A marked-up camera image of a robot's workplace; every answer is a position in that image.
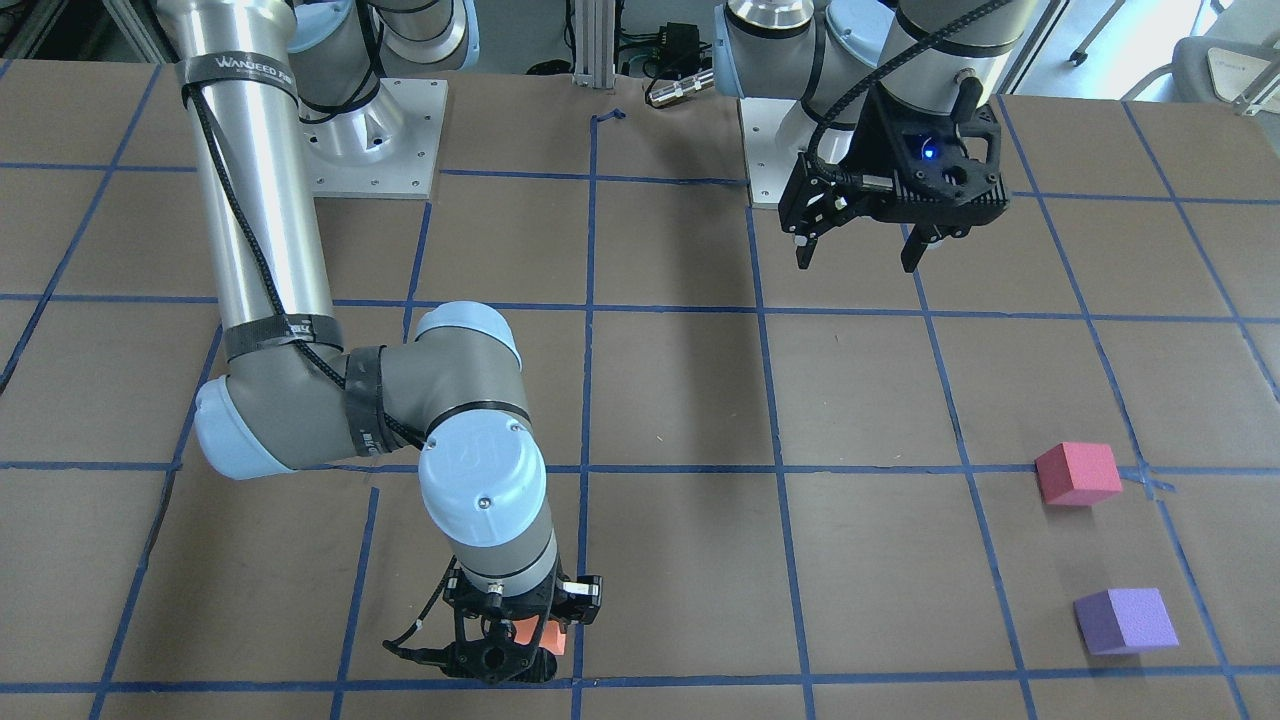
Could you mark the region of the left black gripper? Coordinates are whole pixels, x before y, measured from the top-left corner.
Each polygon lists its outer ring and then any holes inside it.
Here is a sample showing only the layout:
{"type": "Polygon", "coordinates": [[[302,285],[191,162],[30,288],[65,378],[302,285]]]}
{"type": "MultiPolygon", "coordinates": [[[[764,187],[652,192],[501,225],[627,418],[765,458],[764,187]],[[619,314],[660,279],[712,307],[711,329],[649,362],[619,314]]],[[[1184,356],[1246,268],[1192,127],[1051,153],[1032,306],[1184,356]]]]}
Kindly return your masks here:
{"type": "Polygon", "coordinates": [[[799,152],[778,201],[780,227],[796,242],[800,270],[810,266],[818,238],[869,217],[910,224],[900,254],[914,274],[925,252],[964,237],[1009,209],[1000,172],[1001,128],[980,102],[980,85],[963,85],[951,110],[919,111],[881,85],[861,106],[847,154],[835,164],[799,152]]]}

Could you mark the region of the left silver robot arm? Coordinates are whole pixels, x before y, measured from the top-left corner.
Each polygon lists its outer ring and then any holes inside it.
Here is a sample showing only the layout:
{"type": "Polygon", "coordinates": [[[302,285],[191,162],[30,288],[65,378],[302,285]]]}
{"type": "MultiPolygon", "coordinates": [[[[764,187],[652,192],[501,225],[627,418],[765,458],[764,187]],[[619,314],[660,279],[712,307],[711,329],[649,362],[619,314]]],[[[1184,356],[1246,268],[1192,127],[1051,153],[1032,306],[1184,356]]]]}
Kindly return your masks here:
{"type": "Polygon", "coordinates": [[[819,238],[858,218],[908,224],[906,273],[925,251],[1009,209],[991,97],[1032,1],[890,1],[878,58],[855,53],[852,1],[727,1],[716,10],[716,87],[795,102],[776,206],[808,269],[819,238]]]}

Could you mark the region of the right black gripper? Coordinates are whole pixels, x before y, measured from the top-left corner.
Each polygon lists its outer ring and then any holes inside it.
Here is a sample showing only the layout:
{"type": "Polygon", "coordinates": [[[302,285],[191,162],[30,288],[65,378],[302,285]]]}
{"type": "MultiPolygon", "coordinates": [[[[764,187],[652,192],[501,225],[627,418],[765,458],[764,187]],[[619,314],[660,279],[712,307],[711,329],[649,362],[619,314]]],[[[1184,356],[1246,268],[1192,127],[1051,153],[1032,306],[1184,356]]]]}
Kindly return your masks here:
{"type": "Polygon", "coordinates": [[[538,618],[540,623],[554,619],[550,615],[556,579],[563,575],[554,570],[535,587],[517,596],[504,596],[488,588],[474,585],[460,569],[449,571],[443,600],[453,609],[454,641],[442,651],[442,671],[451,678],[476,679],[489,685],[503,682],[540,684],[556,678],[558,660],[540,648],[539,635],[527,653],[513,642],[512,621],[538,618]]]}

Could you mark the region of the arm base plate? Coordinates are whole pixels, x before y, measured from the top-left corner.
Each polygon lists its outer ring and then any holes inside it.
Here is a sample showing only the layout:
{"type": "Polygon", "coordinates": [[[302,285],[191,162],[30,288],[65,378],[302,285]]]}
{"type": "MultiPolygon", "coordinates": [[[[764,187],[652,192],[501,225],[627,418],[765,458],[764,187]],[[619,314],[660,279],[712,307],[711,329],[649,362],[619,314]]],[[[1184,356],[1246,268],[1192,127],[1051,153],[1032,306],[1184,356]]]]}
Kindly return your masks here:
{"type": "Polygon", "coordinates": [[[768,97],[741,99],[739,119],[750,204],[755,209],[776,209],[817,123],[800,101],[768,97]]]}
{"type": "Polygon", "coordinates": [[[300,118],[310,188],[316,199],[429,200],[436,178],[449,85],[381,81],[370,102],[328,118],[300,118]]]}

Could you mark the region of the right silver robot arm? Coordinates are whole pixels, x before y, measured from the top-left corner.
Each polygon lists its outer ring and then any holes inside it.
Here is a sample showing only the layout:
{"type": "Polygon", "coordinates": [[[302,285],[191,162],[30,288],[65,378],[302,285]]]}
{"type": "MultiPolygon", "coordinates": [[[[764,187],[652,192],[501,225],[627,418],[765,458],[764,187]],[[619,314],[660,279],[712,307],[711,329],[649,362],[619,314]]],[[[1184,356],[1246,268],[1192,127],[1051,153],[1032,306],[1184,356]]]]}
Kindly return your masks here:
{"type": "Polygon", "coordinates": [[[454,555],[435,597],[442,650],[387,648],[453,678],[549,682],[567,629],[602,605],[568,578],[506,319],[443,304],[402,345],[346,350],[314,199],[428,195],[447,96],[387,70],[454,69],[477,50],[468,1],[157,1],[177,47],[229,372],[196,397],[223,475],[252,479],[403,447],[454,555]]]}

